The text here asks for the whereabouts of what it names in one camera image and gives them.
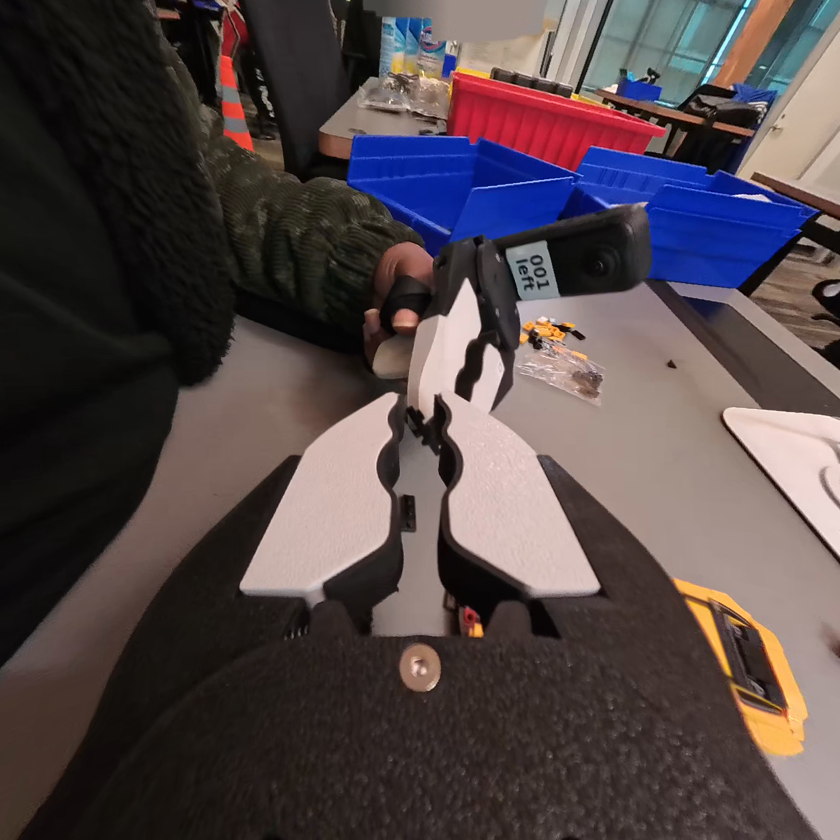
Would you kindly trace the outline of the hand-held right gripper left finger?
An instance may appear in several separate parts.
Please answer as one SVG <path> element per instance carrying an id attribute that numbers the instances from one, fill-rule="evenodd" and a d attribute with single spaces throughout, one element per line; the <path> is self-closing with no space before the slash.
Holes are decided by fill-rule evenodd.
<path id="1" fill-rule="evenodd" d="M 397 591 L 404 426 L 404 399 L 389 392 L 307 447 L 240 581 L 243 594 L 376 606 Z"/>

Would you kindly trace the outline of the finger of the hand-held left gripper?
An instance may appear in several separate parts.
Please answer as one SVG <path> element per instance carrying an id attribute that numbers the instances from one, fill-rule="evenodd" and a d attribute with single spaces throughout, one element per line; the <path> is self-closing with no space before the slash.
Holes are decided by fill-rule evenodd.
<path id="1" fill-rule="evenodd" d="M 424 318 L 416 328 L 407 380 L 407 401 L 422 420 L 434 416 L 436 395 L 454 392 L 469 344 L 481 334 L 479 303 L 461 279 L 447 313 Z"/>
<path id="2" fill-rule="evenodd" d="M 509 391 L 509 353 L 490 340 L 469 343 L 459 372 L 459 396 L 480 411 L 492 411 Z"/>

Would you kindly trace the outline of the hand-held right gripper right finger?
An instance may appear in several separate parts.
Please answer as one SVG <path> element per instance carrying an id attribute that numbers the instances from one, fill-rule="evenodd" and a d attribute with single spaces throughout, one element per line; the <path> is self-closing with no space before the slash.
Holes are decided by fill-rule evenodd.
<path id="1" fill-rule="evenodd" d="M 464 398 L 436 397 L 444 483 L 437 570 L 466 606 L 597 595 L 601 583 L 538 454 Z"/>

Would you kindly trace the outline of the black L-shaped lego plate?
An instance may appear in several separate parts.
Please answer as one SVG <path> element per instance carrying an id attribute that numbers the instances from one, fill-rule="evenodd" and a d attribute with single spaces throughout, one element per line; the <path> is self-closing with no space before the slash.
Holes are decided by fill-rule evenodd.
<path id="1" fill-rule="evenodd" d="M 421 445 L 428 448 L 435 456 L 440 456 L 443 427 L 446 419 L 444 409 L 436 407 L 430 417 L 425 417 L 418 409 L 408 406 L 406 425 L 418 438 Z"/>

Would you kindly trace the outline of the white book stand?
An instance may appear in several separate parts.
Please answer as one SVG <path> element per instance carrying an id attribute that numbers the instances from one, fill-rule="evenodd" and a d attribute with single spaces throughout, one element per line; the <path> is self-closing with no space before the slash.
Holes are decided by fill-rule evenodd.
<path id="1" fill-rule="evenodd" d="M 824 545 L 839 556 L 839 419 L 729 407 L 724 426 Z"/>

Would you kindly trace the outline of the yellow lego car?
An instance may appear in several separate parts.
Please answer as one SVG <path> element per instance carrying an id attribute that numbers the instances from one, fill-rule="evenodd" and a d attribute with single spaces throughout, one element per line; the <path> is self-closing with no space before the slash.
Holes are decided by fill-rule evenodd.
<path id="1" fill-rule="evenodd" d="M 710 742 L 750 736 L 766 753 L 801 753 L 808 717 L 781 643 L 721 592 L 672 579 L 656 563 L 599 570 L 593 595 L 525 595 L 487 571 L 443 573 L 444 588 L 490 635 L 509 604 L 530 633 L 592 656 L 668 723 Z"/>

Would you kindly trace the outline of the person's left hand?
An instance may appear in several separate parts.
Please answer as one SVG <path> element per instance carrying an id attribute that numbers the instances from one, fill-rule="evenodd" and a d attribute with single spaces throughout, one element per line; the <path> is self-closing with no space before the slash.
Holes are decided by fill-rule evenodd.
<path id="1" fill-rule="evenodd" d="M 373 364 L 380 345 L 397 334 L 412 337 L 419 317 L 411 310 L 395 311 L 392 318 L 394 333 L 382 327 L 381 306 L 399 277 L 413 277 L 429 289 L 434 287 L 434 259 L 424 247 L 414 242 L 394 245 L 384 252 L 373 274 L 371 307 L 364 312 L 364 355 Z"/>

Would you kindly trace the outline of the clear plastic bag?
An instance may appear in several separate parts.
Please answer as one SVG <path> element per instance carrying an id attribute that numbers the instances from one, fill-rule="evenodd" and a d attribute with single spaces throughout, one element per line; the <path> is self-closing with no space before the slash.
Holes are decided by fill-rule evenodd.
<path id="1" fill-rule="evenodd" d="M 522 375 L 599 406 L 602 402 L 603 368 L 582 353 L 560 345 L 544 344 L 517 362 Z"/>

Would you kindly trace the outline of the red storage bin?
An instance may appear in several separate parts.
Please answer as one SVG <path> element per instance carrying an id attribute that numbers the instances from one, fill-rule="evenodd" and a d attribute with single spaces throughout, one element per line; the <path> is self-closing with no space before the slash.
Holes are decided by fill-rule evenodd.
<path id="1" fill-rule="evenodd" d="M 447 132 L 574 171 L 590 148 L 643 154 L 666 129 L 598 104 L 456 72 Z"/>

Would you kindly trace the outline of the black tray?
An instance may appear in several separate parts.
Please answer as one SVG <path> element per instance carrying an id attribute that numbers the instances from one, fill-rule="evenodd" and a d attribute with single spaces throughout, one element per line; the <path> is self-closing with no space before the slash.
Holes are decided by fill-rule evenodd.
<path id="1" fill-rule="evenodd" d="M 533 77 L 518 71 L 505 70 L 494 66 L 490 71 L 490 79 L 515 85 L 520 88 L 549 93 L 571 99 L 573 89 L 571 85 L 542 77 Z"/>

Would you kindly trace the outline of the grey office desk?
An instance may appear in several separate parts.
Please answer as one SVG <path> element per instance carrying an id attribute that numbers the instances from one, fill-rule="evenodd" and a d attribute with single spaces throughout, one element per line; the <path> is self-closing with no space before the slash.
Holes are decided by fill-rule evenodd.
<path id="1" fill-rule="evenodd" d="M 452 87 L 446 80 L 406 79 L 404 85 L 419 99 L 408 97 L 407 108 L 369 108 L 364 102 L 384 81 L 371 77 L 352 98 L 321 126 L 318 150 L 328 157 L 348 160 L 354 140 L 362 137 L 435 137 L 446 135 Z"/>

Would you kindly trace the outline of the large blue storage bin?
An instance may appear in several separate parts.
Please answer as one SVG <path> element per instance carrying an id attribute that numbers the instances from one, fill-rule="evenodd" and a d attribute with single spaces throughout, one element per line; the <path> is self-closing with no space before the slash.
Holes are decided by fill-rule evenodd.
<path id="1" fill-rule="evenodd" d="M 802 232 L 816 210 L 735 175 L 590 148 L 576 168 L 569 214 L 643 204 L 652 280 L 734 289 Z"/>

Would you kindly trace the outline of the brown office desk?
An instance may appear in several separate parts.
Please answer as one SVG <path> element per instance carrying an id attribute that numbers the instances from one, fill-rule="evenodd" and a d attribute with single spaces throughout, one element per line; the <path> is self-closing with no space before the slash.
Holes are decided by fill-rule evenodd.
<path id="1" fill-rule="evenodd" d="M 720 121 L 704 120 L 700 117 L 686 114 L 674 108 L 667 108 L 655 102 L 632 101 L 618 97 L 614 92 L 605 89 L 597 89 L 593 97 L 602 100 L 602 103 L 613 107 L 619 112 L 629 116 L 644 119 L 661 128 L 668 128 L 668 136 L 662 151 L 663 156 L 669 156 L 670 152 L 677 150 L 677 135 L 682 133 L 687 137 L 692 132 L 703 129 L 721 134 L 730 139 L 736 139 L 740 143 L 743 140 L 750 140 L 755 131 Z"/>
<path id="2" fill-rule="evenodd" d="M 819 214 L 839 221 L 839 191 L 827 187 L 807 185 L 803 181 L 788 182 L 761 172 L 751 175 L 751 180 L 768 187 L 778 194 L 814 208 Z"/>

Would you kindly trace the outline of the orange traffic cone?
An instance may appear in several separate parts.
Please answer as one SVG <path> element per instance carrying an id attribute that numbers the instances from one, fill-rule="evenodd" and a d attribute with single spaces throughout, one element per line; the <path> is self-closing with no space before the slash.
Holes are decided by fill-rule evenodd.
<path id="1" fill-rule="evenodd" d="M 224 118 L 224 135 L 240 148 L 254 151 L 253 140 L 246 122 L 245 111 L 238 93 L 234 62 L 222 54 L 218 62 L 220 98 Z"/>

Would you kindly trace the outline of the person's dark clothing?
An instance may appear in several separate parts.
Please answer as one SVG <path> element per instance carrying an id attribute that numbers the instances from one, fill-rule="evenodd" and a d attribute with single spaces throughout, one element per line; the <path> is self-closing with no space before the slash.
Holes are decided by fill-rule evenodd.
<path id="1" fill-rule="evenodd" d="M 2 2 L 2 665 L 141 504 L 234 295 L 145 2 Z"/>

